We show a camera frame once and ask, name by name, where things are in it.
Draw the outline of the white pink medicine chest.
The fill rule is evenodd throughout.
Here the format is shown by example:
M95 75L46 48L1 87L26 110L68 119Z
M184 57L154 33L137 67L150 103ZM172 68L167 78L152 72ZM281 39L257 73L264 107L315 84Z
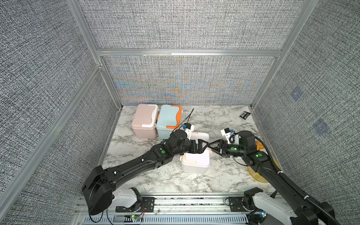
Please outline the white pink medicine chest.
M203 132L192 132L190 140L195 140L198 144L198 139L209 141L209 134ZM210 165L210 149L201 154L185 153L181 157L181 168L186 173L205 174Z

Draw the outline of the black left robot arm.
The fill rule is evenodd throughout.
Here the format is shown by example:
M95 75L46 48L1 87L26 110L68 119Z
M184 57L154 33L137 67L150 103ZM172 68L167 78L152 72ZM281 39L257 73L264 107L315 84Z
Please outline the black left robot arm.
M127 163L107 169L95 167L82 187L89 214L93 216L106 210L112 203L113 192L127 181L170 163L175 156L202 154L207 144L203 139L190 140L185 131L176 130L168 139Z

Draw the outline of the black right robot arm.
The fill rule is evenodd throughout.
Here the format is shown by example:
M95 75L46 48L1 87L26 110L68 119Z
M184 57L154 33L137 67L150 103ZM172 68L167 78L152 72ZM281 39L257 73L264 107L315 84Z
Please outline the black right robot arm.
M224 158L241 157L245 164L264 177L288 204L284 205L253 188L244 193L244 206L249 210L263 210L284 225L338 225L333 207L327 202L319 202L303 191L280 170L269 151L257 150L256 142L259 140L250 131L240 131L234 134L233 142L219 139L199 143Z

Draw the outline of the blue orange medicine box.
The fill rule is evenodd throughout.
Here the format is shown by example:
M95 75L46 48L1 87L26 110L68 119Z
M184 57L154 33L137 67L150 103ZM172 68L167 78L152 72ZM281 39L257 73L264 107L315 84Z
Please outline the blue orange medicine box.
M181 106L162 105L156 125L159 139L168 139L172 131L179 126L181 118Z

